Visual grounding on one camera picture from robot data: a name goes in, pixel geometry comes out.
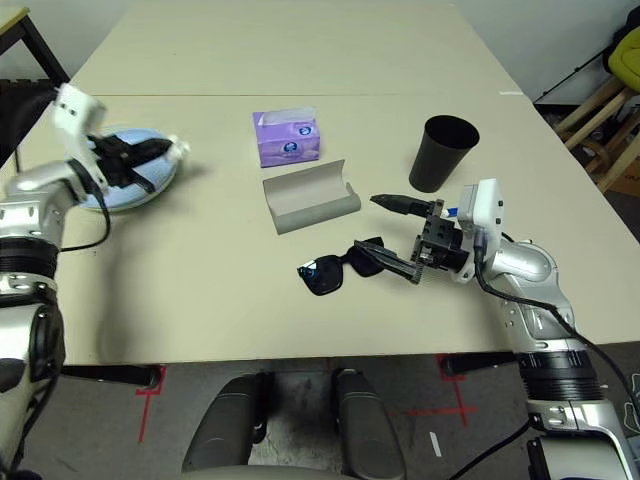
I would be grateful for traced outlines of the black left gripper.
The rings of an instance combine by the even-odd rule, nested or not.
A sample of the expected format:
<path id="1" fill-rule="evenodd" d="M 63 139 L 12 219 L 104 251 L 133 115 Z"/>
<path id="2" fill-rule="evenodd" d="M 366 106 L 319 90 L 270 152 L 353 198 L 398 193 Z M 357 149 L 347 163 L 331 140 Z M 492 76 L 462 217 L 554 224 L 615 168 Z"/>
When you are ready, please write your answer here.
<path id="1" fill-rule="evenodd" d="M 109 186 L 137 185 L 146 193 L 154 193 L 155 186 L 133 169 L 133 158 L 158 158 L 173 146 L 166 138 L 150 138 L 129 145 L 115 135 L 93 136 L 92 142 L 98 168 Z"/>

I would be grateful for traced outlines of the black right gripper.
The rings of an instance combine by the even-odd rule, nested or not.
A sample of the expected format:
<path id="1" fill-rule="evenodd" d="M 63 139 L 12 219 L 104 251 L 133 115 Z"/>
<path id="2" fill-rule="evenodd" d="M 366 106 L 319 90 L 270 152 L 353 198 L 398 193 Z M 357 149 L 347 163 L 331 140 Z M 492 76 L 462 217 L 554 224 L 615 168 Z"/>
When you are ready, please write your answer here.
<path id="1" fill-rule="evenodd" d="M 368 241 L 354 242 L 385 270 L 395 273 L 412 284 L 419 284 L 426 267 L 441 270 L 461 270 L 469 253 L 462 248 L 463 232 L 451 220 L 439 217 L 441 201 L 424 201 L 406 195 L 377 194 L 370 201 L 391 212 L 427 217 L 422 233 L 416 237 L 412 260 L 400 258 L 395 252 Z"/>

